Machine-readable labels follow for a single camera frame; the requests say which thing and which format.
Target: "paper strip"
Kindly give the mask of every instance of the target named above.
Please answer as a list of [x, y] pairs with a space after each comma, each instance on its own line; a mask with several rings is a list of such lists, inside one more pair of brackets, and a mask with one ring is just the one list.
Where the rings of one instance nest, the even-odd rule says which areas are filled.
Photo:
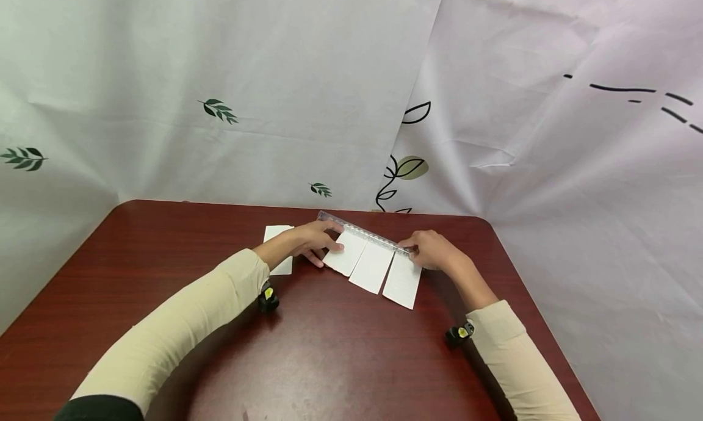
[[413, 264], [410, 258], [396, 253], [388, 270], [383, 295], [397, 304], [413, 309], [417, 287], [420, 285], [421, 271], [422, 267]]
[[[266, 226], [264, 232], [264, 242], [277, 236], [279, 233], [292, 229], [293, 226]], [[288, 256], [282, 263], [278, 264], [277, 268], [271, 270], [271, 276], [289, 275], [293, 273], [293, 258]]]
[[366, 247], [364, 238], [352, 235], [348, 231], [342, 232], [337, 238], [337, 242], [344, 245], [342, 251], [330, 251], [322, 260], [327, 267], [332, 268], [336, 272], [350, 277], [353, 268], [356, 267], [356, 261], [359, 260], [361, 253]]
[[367, 242], [364, 253], [353, 269], [350, 282], [366, 291], [378, 295], [388, 271], [388, 264], [393, 259], [393, 251], [373, 242]]

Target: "forearm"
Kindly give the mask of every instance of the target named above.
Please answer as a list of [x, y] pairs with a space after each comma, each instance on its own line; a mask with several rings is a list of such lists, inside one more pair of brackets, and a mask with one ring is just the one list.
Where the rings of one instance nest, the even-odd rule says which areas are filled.
[[468, 256], [450, 259], [452, 278], [473, 324], [472, 340], [518, 421], [573, 421], [579, 416], [554, 372], [505, 301], [499, 301]]
[[254, 253], [269, 266], [269, 270], [278, 267], [284, 259], [292, 255], [301, 245], [300, 239], [292, 231], [285, 231], [264, 242], [254, 249]]
[[269, 268], [251, 250], [231, 256], [125, 333], [72, 399], [114, 395], [133, 401], [145, 414], [186, 354], [254, 302], [268, 277]]
[[498, 301], [476, 265], [465, 254], [457, 251], [450, 256], [444, 271], [454, 282], [468, 311], [482, 309]]

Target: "long sleeve shirt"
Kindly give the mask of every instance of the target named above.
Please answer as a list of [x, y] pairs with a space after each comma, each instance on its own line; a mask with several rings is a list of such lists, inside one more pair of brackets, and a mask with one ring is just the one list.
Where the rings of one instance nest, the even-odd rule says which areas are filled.
[[[97, 362], [55, 421], [143, 421], [183, 358], [259, 296], [269, 267], [242, 250], [184, 287], [125, 333]], [[568, 396], [505, 301], [467, 318], [481, 357], [518, 421], [573, 421]]]

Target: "wooden table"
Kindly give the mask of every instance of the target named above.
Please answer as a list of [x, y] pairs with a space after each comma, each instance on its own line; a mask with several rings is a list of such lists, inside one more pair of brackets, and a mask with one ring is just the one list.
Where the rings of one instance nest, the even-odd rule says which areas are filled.
[[[489, 223], [472, 217], [335, 212], [398, 241], [434, 229], [510, 302], [583, 420], [598, 420]], [[134, 201], [116, 208], [0, 338], [0, 419], [48, 420], [131, 325], [270, 224], [314, 209]], [[442, 273], [425, 272], [410, 311], [304, 260], [274, 277], [281, 306], [250, 307], [186, 357], [151, 420], [499, 420], [512, 412], [470, 344]]]

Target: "white backdrop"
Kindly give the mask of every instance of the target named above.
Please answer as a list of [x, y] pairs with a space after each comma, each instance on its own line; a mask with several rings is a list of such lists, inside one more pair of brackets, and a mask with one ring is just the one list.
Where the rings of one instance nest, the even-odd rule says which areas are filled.
[[0, 332], [124, 201], [366, 209], [439, 2], [0, 0], [0, 148], [48, 158], [0, 163]]
[[442, 0], [380, 200], [488, 219], [603, 420], [701, 417], [700, 2]]
[[0, 0], [0, 331], [134, 198], [472, 214], [604, 420], [699, 419], [701, 0], [439, 2]]

